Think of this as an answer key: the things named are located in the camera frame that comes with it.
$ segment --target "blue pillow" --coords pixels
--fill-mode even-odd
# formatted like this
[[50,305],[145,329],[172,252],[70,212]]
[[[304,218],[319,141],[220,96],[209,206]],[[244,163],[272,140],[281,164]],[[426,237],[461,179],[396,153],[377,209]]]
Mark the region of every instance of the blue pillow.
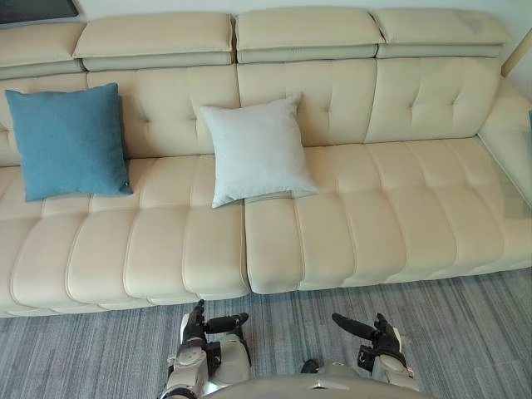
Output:
[[6,90],[26,201],[67,193],[131,194],[118,85],[69,93]]

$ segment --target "sofa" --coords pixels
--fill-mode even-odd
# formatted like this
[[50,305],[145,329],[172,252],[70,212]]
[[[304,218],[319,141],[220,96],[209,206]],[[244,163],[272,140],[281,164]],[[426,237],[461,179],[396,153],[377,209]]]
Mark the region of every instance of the sofa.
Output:
[[[532,265],[532,133],[483,12],[296,7],[0,31],[0,317]],[[116,82],[133,195],[25,202],[4,90]],[[213,209],[201,106],[301,93],[315,195]]]

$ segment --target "headrest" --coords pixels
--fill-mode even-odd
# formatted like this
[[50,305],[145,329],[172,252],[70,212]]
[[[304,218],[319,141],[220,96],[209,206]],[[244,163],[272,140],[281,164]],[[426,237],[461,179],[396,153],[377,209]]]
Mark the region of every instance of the headrest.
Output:
[[230,15],[215,12],[107,17],[87,23],[74,51],[89,71],[226,65]]
[[245,12],[236,34],[241,63],[370,58],[383,42],[367,11],[350,7]]
[[386,40],[377,58],[497,57],[511,40],[506,27],[485,12],[400,8],[373,16]]
[[47,23],[0,30],[0,79],[83,71],[72,56],[85,23]]

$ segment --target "sofa armrest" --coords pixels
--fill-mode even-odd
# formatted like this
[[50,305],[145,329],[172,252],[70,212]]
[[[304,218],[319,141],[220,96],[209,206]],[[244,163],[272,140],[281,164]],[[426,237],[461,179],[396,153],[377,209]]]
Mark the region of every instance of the sofa armrest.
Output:
[[532,103],[505,78],[501,78],[490,114],[478,136],[526,202],[532,206],[530,110]]

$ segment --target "gray carpet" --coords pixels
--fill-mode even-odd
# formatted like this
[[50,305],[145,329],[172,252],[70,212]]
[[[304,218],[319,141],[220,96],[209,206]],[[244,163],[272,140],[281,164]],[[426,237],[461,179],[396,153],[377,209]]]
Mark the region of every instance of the gray carpet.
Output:
[[[532,269],[472,278],[285,293],[206,304],[208,317],[246,311],[257,377],[304,359],[356,366],[362,340],[330,319],[400,329],[424,392],[439,398],[531,398]],[[0,319],[0,397],[155,398],[190,305]]]

